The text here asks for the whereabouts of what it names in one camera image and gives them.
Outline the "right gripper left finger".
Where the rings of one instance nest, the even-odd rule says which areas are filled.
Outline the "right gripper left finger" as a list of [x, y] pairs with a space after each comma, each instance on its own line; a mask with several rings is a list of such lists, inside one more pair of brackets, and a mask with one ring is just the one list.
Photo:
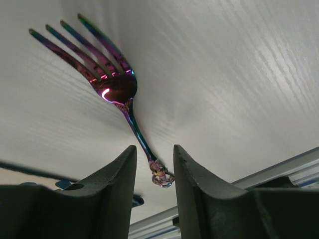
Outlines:
[[137, 149], [70, 185], [2, 185], [3, 239], [126, 239], [129, 234]]

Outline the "iridescent purple fork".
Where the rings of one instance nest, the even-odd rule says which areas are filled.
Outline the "iridescent purple fork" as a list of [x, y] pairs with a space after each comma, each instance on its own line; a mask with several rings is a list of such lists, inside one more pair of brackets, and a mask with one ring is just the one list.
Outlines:
[[138, 90], [138, 83], [132, 67], [119, 48], [97, 26], [80, 13], [77, 17], [105, 47], [112, 56], [112, 60], [63, 20], [60, 22], [61, 26], [95, 55], [97, 60], [92, 59], [86, 52], [48, 24], [45, 26], [46, 30], [77, 54], [83, 60], [83, 63], [36, 30], [29, 29], [29, 34], [77, 70], [102, 99], [113, 104], [123, 113], [147, 157], [152, 172], [152, 182], [162, 188], [170, 187], [175, 181], [174, 174], [168, 171], [148, 146], [134, 116], [133, 102]]

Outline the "blue metallic spoon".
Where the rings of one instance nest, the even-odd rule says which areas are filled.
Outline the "blue metallic spoon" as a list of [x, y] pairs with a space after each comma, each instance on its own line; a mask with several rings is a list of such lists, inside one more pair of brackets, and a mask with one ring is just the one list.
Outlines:
[[[61, 190], [66, 189], [72, 183], [68, 180], [59, 180], [55, 183], [55, 186]], [[144, 204], [144, 200], [140, 195], [133, 195], [132, 207], [138, 207]]]

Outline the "blue cartoon placemat cloth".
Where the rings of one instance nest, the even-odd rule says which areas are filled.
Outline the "blue cartoon placemat cloth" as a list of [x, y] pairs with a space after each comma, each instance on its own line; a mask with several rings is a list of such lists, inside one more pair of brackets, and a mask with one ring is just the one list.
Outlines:
[[23, 165], [13, 164], [13, 163], [5, 162], [3, 160], [0, 161], [0, 167], [3, 169], [12, 170], [12, 171], [16, 171], [16, 172], [20, 172], [20, 173], [24, 173], [28, 175], [35, 175], [35, 176], [40, 176], [44, 178], [52, 178], [52, 179], [57, 179], [62, 181], [69, 181], [71, 183], [75, 183], [79, 181], [79, 179], [74, 179], [71, 177], [67, 177], [67, 176], [63, 176], [63, 175], [59, 175], [55, 173], [50, 173], [40, 169], [26, 167]]

